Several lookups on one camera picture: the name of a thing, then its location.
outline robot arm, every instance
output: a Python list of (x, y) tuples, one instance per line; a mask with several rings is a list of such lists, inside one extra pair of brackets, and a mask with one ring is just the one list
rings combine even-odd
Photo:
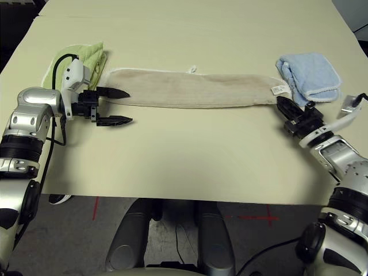
[(348, 126), (361, 110), (348, 97), (347, 115), (325, 125), (323, 115), (310, 102), (302, 111), (293, 101), (278, 97), (286, 117), (285, 129), (309, 148), (319, 163), (338, 180), (319, 221), (309, 225), (296, 252), (308, 275), (367, 275), (368, 273), (368, 160), (333, 131)]
[[(49, 129), (55, 133), (55, 117), (83, 116), (98, 126), (113, 126), (132, 121), (124, 116), (100, 117), (98, 99), (100, 96), (125, 98), (129, 94), (108, 87), (96, 91), (84, 90), (89, 83), (88, 68), (74, 55), (61, 57), (53, 69), (53, 87), (58, 64), (62, 59), (74, 59), (63, 75), (61, 93), (55, 89), (32, 87), (18, 95), (18, 106), (11, 114), (0, 142), (0, 274), (6, 271), (10, 255), (19, 242), (30, 221), (35, 217), (39, 197), (47, 172), (45, 165), (41, 183), (36, 182), (40, 168), (39, 159)], [(54, 143), (51, 139), (49, 157)]]

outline gray floor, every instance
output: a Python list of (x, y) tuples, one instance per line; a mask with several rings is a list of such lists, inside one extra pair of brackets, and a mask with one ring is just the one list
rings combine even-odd
[[(30, 224), (10, 260), (10, 269), (28, 275), (87, 276), (104, 270), (104, 262), (114, 233), (133, 198), (99, 199), (93, 218), (95, 197), (74, 197), (52, 206), (42, 196), (39, 212)], [(315, 221), (318, 206), (287, 206), (218, 203), (225, 217), (236, 257), (237, 270), (250, 256), (272, 244), (292, 239)], [(251, 217), (275, 217), (271, 221)], [(187, 201), (166, 202), (164, 218), (151, 222), (146, 264), (179, 260), (175, 248), (178, 224), (179, 250), (186, 263), (197, 260), (197, 230), (192, 205)], [(302, 263), (294, 245), (280, 247), (261, 256), (242, 276), (258, 270), (263, 275), (302, 275)]]

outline green towel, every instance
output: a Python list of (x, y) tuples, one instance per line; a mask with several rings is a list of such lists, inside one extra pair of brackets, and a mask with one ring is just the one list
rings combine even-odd
[[(50, 68), (48, 69), (43, 81), (43, 88), (52, 88), (52, 70), (55, 62), (58, 58), (66, 53), (74, 53), (78, 55), (79, 60), (83, 62), (83, 64), (89, 68), (91, 72), (91, 82), (89, 84), (89, 89), (94, 90), (97, 86), (97, 82), (101, 76), (102, 69), (104, 69), (106, 62), (106, 54), (104, 53), (104, 44), (102, 42), (86, 46), (86, 45), (72, 45), (61, 50), (55, 58), (53, 59)], [(57, 90), (61, 89), (62, 86), (62, 77), (65, 69), (70, 65), (71, 57), (65, 58), (57, 67), (56, 72), (56, 85), (55, 88)]]

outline table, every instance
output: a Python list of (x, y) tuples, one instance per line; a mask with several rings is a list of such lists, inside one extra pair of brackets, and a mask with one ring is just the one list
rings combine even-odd
[[(285, 53), (320, 52), (344, 94), (368, 87), (368, 59), (331, 1), (50, 0), (0, 75), (0, 128), (16, 95), (39, 86), (55, 53), (105, 43), (116, 67), (279, 77)], [(342, 99), (323, 105), (336, 118)], [(76, 118), (55, 146), (44, 193), (273, 204), (325, 204), (334, 181), (286, 136), (274, 106), (166, 109), (102, 104), (132, 124), (101, 128)], [(343, 135), (368, 155), (368, 108)], [(45, 144), (43, 166), (48, 152)]]

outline folded blue towel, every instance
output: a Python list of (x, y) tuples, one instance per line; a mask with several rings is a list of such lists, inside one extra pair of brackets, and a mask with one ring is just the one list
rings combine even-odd
[(340, 95), (341, 79), (331, 63), (320, 53), (283, 55), (277, 69), (289, 84), (299, 106), (308, 101), (332, 102)]

